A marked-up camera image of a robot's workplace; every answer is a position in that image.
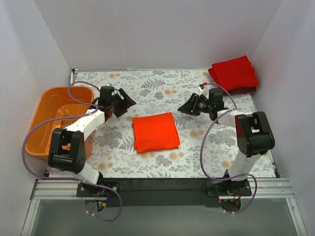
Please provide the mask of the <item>orange t-shirt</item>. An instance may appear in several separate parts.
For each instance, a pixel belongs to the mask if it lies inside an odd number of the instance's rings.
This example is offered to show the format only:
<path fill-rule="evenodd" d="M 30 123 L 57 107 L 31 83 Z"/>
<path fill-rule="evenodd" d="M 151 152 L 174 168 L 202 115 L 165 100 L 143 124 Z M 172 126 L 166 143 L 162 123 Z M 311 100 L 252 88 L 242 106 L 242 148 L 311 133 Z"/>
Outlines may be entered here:
<path fill-rule="evenodd" d="M 134 149 L 138 154 L 176 149 L 179 134 L 171 112 L 133 118 Z"/>

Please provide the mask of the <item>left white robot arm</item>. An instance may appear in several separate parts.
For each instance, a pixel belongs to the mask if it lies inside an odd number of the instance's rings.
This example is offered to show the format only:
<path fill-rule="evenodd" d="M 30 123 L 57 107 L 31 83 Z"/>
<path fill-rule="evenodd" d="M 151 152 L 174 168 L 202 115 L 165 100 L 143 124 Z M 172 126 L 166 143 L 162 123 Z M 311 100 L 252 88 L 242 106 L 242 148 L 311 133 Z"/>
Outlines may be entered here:
<path fill-rule="evenodd" d="M 86 163 L 85 141 L 112 115 L 119 118 L 136 105 L 136 102 L 122 88 L 102 86 L 99 97 L 86 105 L 88 110 L 77 121 L 52 132 L 48 165 L 70 172 L 76 179 L 89 183 L 88 191 L 98 197 L 104 193 L 105 185 L 99 181 L 100 173 Z"/>

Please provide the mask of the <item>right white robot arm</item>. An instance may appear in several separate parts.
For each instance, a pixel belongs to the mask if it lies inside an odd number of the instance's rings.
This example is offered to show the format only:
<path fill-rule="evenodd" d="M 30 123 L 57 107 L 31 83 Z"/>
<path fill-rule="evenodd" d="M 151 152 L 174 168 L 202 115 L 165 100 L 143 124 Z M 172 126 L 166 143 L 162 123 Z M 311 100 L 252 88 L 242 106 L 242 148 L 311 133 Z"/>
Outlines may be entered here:
<path fill-rule="evenodd" d="M 222 178 L 207 176 L 215 193 L 234 195 L 248 187 L 248 175 L 256 161 L 275 146 L 268 118 L 263 111 L 242 113 L 225 107 L 223 92 L 212 88 L 209 95 L 192 94 L 178 111 L 191 116 L 208 114 L 213 124 L 223 124 L 236 129 L 238 153 L 233 164 Z"/>

